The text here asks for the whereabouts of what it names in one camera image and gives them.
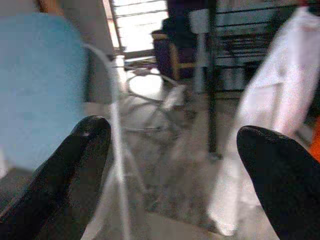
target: white cloth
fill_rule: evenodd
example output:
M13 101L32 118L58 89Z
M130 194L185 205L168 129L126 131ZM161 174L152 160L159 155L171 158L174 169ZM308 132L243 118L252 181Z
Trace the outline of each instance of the white cloth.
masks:
M239 220L260 205L238 154L238 130L254 125L293 137L313 99L319 65L320 17L299 7L276 34L267 58L246 88L224 149L207 208L223 235L233 235Z

